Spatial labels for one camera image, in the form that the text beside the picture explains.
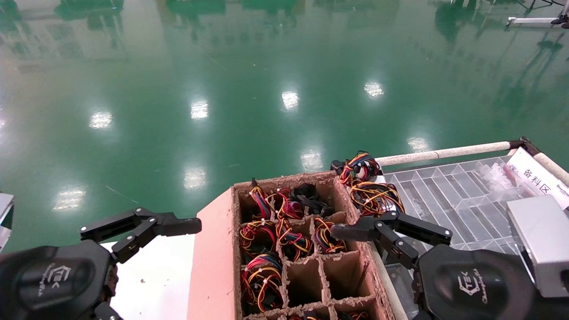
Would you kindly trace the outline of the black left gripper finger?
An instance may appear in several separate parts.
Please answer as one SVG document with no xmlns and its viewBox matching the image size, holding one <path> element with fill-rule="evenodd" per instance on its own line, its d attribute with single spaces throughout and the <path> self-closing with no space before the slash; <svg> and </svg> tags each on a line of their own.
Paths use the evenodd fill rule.
<svg viewBox="0 0 569 320">
<path fill-rule="evenodd" d="M 107 302 L 98 304 L 93 309 L 94 316 L 99 320 L 122 320 L 118 312 L 114 310 Z"/>
<path fill-rule="evenodd" d="M 135 208 L 81 227 L 80 238 L 101 243 L 126 234 L 112 246 L 115 263 L 126 263 L 155 237 L 192 235 L 201 230 L 202 222 L 197 217 L 179 219 L 173 212 L 156 213 L 146 208 Z"/>
</svg>

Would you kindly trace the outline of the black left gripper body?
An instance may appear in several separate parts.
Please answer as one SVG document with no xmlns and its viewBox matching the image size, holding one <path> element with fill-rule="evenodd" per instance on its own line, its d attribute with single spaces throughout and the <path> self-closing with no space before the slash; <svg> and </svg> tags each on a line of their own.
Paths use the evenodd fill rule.
<svg viewBox="0 0 569 320">
<path fill-rule="evenodd" d="M 3 320 L 98 320 L 93 309 L 110 304 L 117 267 L 110 251 L 92 240 L 40 246 L 1 255 Z"/>
</svg>

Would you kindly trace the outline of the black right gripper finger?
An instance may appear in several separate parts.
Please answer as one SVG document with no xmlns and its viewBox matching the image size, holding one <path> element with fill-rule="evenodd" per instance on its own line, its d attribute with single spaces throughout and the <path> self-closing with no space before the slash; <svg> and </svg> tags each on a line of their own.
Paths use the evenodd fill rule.
<svg viewBox="0 0 569 320">
<path fill-rule="evenodd" d="M 376 241 L 407 269 L 417 267 L 419 253 L 402 236 L 431 246 L 450 245 L 453 237 L 449 229 L 395 211 L 379 217 L 363 216 L 354 224 L 335 224 L 330 233 L 331 237 L 341 241 Z"/>
</svg>

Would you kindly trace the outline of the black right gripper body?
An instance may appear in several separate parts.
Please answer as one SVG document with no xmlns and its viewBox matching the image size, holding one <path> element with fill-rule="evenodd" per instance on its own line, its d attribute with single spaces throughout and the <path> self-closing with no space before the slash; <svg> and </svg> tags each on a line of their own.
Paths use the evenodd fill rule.
<svg viewBox="0 0 569 320">
<path fill-rule="evenodd" d="M 437 245 L 414 272 L 415 302 L 431 320 L 525 320 L 535 287 L 520 257 Z"/>
</svg>

